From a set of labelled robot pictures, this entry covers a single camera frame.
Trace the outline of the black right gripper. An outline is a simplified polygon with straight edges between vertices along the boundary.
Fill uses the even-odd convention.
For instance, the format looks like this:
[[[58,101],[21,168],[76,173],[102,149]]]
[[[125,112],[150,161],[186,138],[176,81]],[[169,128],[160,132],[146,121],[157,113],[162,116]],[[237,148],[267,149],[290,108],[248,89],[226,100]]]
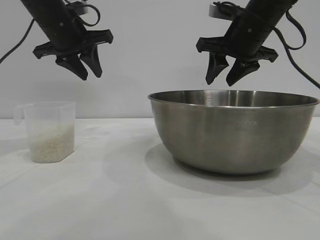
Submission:
[[[206,83],[211,85],[229,66],[226,56],[236,59],[226,76],[229,87],[257,71],[260,68],[259,60],[274,62],[278,53],[272,48],[263,46],[271,31],[272,26],[243,13],[235,17],[224,36],[199,38],[196,43],[197,51],[209,52]]]

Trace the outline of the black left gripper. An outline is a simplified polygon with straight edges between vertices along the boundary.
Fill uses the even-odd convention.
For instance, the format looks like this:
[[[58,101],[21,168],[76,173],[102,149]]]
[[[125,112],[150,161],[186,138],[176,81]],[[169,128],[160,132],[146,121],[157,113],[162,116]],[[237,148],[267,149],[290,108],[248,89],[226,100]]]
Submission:
[[[49,42],[34,48],[33,54],[38,59],[56,55],[55,63],[58,66],[86,81],[88,72],[82,60],[97,78],[102,76],[98,45],[113,42],[114,37],[109,29],[86,30],[82,23],[67,15],[34,13],[32,17],[49,39]]]

